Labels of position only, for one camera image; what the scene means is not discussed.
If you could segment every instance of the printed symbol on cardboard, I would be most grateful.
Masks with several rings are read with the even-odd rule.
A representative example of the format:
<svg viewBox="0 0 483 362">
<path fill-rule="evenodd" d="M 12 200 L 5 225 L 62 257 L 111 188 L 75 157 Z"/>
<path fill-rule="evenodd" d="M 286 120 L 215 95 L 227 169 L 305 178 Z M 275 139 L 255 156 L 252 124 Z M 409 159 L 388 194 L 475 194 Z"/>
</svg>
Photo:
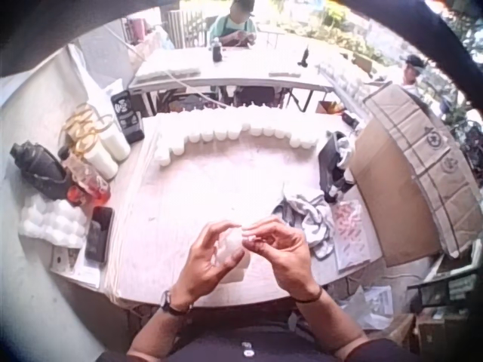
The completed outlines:
<svg viewBox="0 0 483 362">
<path fill-rule="evenodd" d="M 443 143 L 443 139 L 433 128 L 425 127 L 426 141 L 433 149 L 439 149 Z"/>
<path fill-rule="evenodd" d="M 452 157 L 446 157 L 441 163 L 441 168 L 445 173 L 454 173 L 458 168 L 458 160 Z"/>
</svg>

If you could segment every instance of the black wristwatch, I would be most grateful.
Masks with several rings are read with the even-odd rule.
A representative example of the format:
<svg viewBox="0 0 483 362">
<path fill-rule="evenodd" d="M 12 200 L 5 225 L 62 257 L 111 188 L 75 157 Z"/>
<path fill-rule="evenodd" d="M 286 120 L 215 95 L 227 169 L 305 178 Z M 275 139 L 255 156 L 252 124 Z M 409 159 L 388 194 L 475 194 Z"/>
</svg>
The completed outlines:
<svg viewBox="0 0 483 362">
<path fill-rule="evenodd" d="M 191 311 L 193 308 L 193 306 L 190 305 L 187 311 L 178 311 L 177 309 L 171 307 L 171 292 L 169 290 L 166 290 L 162 294 L 160 304 L 163 311 L 173 315 L 174 317 L 182 317 L 184 315 L 187 315 L 189 311 Z"/>
</svg>

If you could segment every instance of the cloth rag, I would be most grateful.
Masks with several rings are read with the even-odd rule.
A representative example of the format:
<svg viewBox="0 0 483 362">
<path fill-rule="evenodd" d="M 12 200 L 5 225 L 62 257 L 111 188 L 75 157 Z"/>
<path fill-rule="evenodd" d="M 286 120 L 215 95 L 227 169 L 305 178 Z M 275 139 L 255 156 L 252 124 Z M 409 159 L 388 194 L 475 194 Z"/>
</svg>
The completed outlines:
<svg viewBox="0 0 483 362">
<path fill-rule="evenodd" d="M 275 208 L 288 225 L 302 229 L 309 248 L 318 259 L 334 250 L 334 220 L 324 192 L 305 186 L 284 185 L 284 200 Z"/>
</svg>

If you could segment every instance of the black shirt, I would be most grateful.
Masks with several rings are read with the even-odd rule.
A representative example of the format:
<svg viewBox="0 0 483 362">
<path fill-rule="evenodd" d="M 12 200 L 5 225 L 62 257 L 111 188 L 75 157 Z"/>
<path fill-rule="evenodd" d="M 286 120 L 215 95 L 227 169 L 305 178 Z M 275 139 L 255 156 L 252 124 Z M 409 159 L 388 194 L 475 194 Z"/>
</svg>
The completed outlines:
<svg viewBox="0 0 483 362">
<path fill-rule="evenodd" d="M 288 330 L 257 332 L 228 330 L 199 337 L 166 358 L 169 362 L 335 362 L 308 340 Z M 357 347 L 347 362 L 412 362 L 419 358 L 388 339 Z M 97 362 L 129 362 L 124 355 L 104 353 Z"/>
</svg>

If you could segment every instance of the hand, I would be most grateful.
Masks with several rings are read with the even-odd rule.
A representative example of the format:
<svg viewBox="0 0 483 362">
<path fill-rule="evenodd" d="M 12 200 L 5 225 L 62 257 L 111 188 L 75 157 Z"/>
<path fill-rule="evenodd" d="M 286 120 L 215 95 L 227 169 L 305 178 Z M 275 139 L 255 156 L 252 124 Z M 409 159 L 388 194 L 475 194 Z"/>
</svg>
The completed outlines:
<svg viewBox="0 0 483 362">
<path fill-rule="evenodd" d="M 178 281 L 171 288 L 171 306 L 185 311 L 201 296 L 206 296 L 219 284 L 225 275 L 234 269 L 242 260 L 243 248 L 235 251 L 221 265 L 213 265 L 211 258 L 216 252 L 214 244 L 220 234 L 237 225 L 229 221 L 207 224 L 195 243 L 189 249 L 188 259 L 180 273 Z"/>
<path fill-rule="evenodd" d="M 247 40 L 252 45 L 255 44 L 255 38 L 256 38 L 256 36 L 252 32 L 247 35 Z"/>
<path fill-rule="evenodd" d="M 233 38 L 237 40 L 243 40 L 248 36 L 247 32 L 244 30 L 238 30 L 233 33 Z"/>
<path fill-rule="evenodd" d="M 304 233 L 271 216 L 244 228 L 243 246 L 267 259 L 277 284 L 297 300 L 315 298 L 320 286 L 310 270 L 310 251 Z"/>
</svg>

